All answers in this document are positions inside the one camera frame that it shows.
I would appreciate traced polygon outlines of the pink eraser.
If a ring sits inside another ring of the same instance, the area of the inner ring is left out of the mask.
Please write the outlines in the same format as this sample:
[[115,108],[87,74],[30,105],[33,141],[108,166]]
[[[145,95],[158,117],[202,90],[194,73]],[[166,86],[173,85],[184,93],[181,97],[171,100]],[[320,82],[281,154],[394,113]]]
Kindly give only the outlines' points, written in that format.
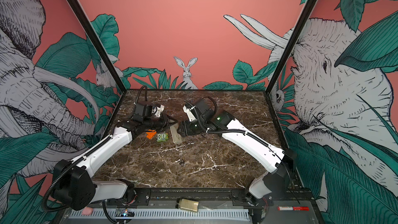
[[83,216],[91,216],[92,213],[93,213],[93,211],[94,211],[93,208],[91,208],[91,207],[85,207],[85,208],[82,210],[81,214],[82,214]]

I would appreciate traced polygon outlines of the orange toy brick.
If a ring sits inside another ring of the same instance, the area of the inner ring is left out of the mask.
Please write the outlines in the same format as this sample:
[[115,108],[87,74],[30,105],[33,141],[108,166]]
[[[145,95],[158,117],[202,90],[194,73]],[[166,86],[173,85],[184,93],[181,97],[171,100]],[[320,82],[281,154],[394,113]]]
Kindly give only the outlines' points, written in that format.
[[155,130],[146,131],[146,138],[149,139],[149,140],[151,140],[154,137],[156,137],[156,135],[157,135],[157,132]]

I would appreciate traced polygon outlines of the black mounting rail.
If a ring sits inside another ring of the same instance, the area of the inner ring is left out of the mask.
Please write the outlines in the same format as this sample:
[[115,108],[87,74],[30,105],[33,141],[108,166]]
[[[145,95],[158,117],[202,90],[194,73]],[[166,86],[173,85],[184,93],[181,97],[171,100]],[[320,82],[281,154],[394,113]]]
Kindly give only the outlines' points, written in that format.
[[193,201],[230,201],[233,206],[257,207],[264,204],[272,205],[277,201],[293,201],[294,203],[314,200],[309,189],[287,191],[284,195],[267,195],[265,200],[248,199],[243,188],[135,188],[136,198],[132,206],[148,206],[150,201],[177,201],[188,199]]

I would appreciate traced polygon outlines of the brass metal box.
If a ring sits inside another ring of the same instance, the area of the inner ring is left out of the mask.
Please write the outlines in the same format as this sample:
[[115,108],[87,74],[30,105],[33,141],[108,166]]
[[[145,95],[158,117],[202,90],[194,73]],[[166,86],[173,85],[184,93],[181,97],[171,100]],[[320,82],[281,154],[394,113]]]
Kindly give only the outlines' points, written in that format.
[[177,202],[177,206],[179,209],[184,210],[184,211],[190,211],[190,212],[197,213],[199,210],[199,202],[189,200],[189,199],[180,199]]

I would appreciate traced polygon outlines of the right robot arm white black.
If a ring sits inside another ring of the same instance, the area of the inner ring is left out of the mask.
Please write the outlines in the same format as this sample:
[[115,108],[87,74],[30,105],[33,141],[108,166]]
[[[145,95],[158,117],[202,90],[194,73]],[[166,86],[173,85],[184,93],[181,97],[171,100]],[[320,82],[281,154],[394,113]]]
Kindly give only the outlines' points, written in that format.
[[297,153],[290,148],[282,149],[266,142],[227,111],[216,115],[217,103],[213,98],[209,99],[214,108],[209,107],[204,98],[194,103],[185,101],[183,111],[188,120],[180,123],[177,132],[183,137],[217,134],[232,142],[255,158],[266,170],[252,181],[248,193],[256,199],[285,196],[296,168]]

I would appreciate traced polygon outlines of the white remote control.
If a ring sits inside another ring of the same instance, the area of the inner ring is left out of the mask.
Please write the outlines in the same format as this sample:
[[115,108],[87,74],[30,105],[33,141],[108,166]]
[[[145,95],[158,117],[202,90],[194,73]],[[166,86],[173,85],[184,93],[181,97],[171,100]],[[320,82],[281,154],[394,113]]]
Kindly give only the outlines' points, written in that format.
[[170,132],[174,144],[182,144],[182,136],[177,132],[178,127],[179,127],[178,123],[170,126]]

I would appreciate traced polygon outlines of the small circuit board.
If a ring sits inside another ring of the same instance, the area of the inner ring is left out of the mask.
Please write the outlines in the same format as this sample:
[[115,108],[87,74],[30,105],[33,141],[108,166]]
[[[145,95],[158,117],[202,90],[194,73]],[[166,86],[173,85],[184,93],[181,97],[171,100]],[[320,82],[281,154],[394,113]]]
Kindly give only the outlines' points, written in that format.
[[135,211],[133,209],[128,209],[128,208],[124,208],[124,209],[116,209],[115,212],[115,217],[116,218],[132,218],[135,216]]

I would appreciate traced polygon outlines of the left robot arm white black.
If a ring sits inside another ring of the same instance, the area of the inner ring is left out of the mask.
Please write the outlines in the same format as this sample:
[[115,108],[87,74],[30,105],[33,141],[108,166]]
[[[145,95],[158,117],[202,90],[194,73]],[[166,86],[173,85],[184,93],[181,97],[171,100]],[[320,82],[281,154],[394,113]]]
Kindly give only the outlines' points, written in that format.
[[91,203],[118,199],[123,205],[136,200],[135,186],[126,179],[94,181],[97,170],[125,145],[150,130],[161,132],[178,121],[164,112],[163,105],[150,105],[149,111],[133,112],[119,120],[113,133],[71,161],[59,161],[53,170],[52,184],[44,194],[41,208],[57,212],[66,208],[82,210]]

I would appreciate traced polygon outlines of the red white marker pen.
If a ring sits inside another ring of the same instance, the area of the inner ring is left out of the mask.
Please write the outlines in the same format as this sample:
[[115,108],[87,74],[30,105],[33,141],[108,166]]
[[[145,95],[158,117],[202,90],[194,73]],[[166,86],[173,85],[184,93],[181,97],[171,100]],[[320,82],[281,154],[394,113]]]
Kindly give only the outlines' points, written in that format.
[[307,206],[279,206],[279,211],[309,211]]

